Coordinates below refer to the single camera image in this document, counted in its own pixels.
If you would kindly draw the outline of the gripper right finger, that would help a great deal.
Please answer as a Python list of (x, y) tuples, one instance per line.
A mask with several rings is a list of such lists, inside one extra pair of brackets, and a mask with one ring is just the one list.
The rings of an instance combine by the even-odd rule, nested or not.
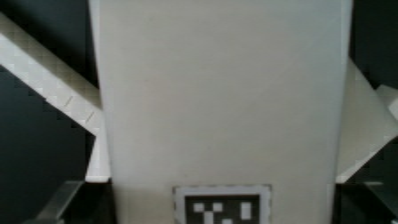
[(386, 183), (336, 186), (334, 224), (398, 224), (398, 191)]

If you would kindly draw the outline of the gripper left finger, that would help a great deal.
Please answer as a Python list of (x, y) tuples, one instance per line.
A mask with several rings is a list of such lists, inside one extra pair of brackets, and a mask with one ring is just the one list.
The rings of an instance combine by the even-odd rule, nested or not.
[(116, 224), (112, 184), (66, 181), (23, 224)]

